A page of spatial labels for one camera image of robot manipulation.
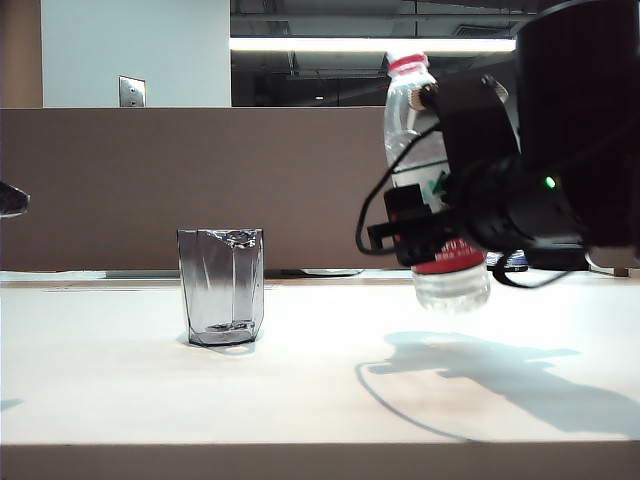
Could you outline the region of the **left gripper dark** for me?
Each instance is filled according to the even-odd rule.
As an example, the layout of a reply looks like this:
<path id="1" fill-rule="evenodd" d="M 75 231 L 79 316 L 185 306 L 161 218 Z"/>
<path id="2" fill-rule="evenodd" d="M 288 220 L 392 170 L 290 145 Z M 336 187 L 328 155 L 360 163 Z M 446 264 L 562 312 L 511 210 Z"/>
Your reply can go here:
<path id="1" fill-rule="evenodd" d="M 11 218 L 24 214 L 30 204 L 30 195 L 3 181 L 0 182 L 0 216 Z"/>

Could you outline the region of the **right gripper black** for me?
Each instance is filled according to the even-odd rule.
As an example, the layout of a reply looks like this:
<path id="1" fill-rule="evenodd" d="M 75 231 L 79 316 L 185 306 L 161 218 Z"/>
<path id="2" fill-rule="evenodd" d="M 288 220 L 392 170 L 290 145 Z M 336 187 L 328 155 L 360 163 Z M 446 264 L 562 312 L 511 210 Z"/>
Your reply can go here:
<path id="1" fill-rule="evenodd" d="M 526 157 L 450 158 L 448 163 L 445 209 L 440 214 L 423 201 L 418 184 L 384 193 L 388 222 L 367 228 L 375 252 L 381 252 L 383 240 L 390 238 L 401 265 L 418 265 L 433 261 L 455 236 L 484 250 L 526 250 L 537 245 L 512 211 L 530 195 L 532 173 Z"/>

